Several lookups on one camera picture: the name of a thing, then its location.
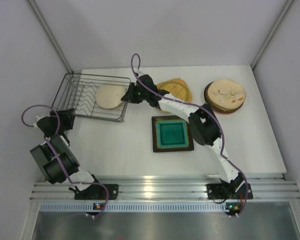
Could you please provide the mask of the dark square plate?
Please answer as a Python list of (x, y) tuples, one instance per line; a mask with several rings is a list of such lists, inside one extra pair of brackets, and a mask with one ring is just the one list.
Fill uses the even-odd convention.
[(194, 140), (188, 122), (176, 115), (152, 116), (151, 129), (154, 153), (194, 150)]

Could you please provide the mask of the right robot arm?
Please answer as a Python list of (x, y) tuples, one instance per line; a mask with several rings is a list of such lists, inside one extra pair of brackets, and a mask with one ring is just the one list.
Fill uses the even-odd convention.
[(146, 101), (151, 107), (172, 113), (188, 122), (192, 138), (201, 146), (208, 146), (215, 154), (223, 192), (228, 198), (236, 198), (242, 190), (249, 193), (244, 173), (225, 155), (225, 136), (222, 127), (207, 104), (197, 105), (158, 89), (153, 79), (142, 72), (133, 73), (136, 82), (130, 83), (122, 101), (139, 104)]

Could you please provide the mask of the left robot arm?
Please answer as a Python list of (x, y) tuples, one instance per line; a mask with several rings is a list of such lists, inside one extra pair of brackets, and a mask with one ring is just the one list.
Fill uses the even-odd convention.
[(66, 132), (73, 129), (75, 109), (50, 111), (48, 116), (36, 117), (35, 128), (43, 132), (44, 143), (30, 150), (44, 178), (51, 184), (71, 183), (69, 190), (77, 200), (97, 199), (103, 194), (103, 186), (70, 151)]

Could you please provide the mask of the orange woven square plate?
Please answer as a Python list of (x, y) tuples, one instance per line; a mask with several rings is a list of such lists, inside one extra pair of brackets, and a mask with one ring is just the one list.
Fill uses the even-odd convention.
[(162, 89), (168, 91), (174, 97), (191, 103), (193, 101), (193, 95), (191, 90), (189, 89), (187, 83), (181, 78), (173, 78), (170, 80), (166, 80), (158, 83), (158, 89)]

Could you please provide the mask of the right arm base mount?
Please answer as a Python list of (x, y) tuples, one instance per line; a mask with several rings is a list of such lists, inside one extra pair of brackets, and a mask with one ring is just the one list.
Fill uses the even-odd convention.
[(251, 185), (243, 183), (238, 189), (230, 186), (227, 183), (210, 183), (206, 185), (207, 195), (209, 200), (240, 200), (246, 198), (253, 199)]

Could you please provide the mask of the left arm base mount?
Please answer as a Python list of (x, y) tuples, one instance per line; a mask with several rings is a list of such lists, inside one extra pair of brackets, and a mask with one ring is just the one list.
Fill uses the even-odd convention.
[[(118, 184), (105, 184), (108, 190), (108, 199), (116, 200), (119, 193)], [(77, 186), (69, 187), (70, 191), (74, 193), (75, 200), (105, 200), (107, 197), (106, 190), (99, 185), (90, 185), (84, 190), (79, 190)]]

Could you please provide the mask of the dark wire dish rack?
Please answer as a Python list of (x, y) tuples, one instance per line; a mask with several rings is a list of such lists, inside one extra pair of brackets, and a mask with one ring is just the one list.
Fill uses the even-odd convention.
[(51, 106), (57, 111), (74, 109), (76, 117), (122, 123), (128, 103), (105, 109), (97, 104), (95, 96), (102, 86), (120, 86), (127, 90), (130, 83), (128, 77), (69, 72), (64, 75)]

